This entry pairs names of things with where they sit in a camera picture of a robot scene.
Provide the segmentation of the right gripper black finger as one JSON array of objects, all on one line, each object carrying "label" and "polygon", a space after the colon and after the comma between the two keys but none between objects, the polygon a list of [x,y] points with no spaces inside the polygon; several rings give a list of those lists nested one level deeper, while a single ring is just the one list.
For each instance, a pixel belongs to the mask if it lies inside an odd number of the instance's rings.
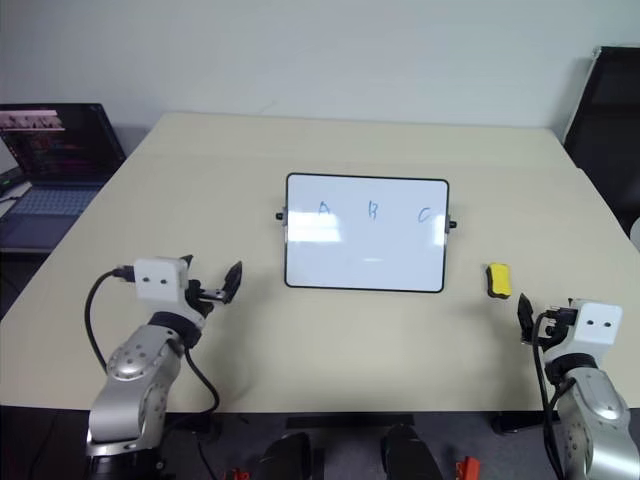
[{"label": "right gripper black finger", "polygon": [[533,307],[524,293],[521,293],[518,299],[517,318],[521,328],[521,342],[531,344],[534,327]]}]

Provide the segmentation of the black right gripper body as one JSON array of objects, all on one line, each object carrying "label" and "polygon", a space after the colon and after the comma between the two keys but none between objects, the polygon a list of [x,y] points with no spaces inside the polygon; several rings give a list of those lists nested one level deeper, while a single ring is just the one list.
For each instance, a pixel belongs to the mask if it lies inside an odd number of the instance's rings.
[{"label": "black right gripper body", "polygon": [[576,323],[578,310],[571,306],[552,306],[538,315],[532,329],[532,344],[558,346],[568,336],[569,328]]}]

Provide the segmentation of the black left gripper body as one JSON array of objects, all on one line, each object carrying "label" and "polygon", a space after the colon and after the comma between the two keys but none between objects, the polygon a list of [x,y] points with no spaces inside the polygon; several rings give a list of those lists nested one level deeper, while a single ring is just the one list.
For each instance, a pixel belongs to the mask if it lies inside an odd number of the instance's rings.
[{"label": "black left gripper body", "polygon": [[216,302],[226,303],[226,292],[219,289],[207,290],[201,286],[200,281],[190,280],[186,289],[186,301],[203,318],[207,318],[213,312]]}]

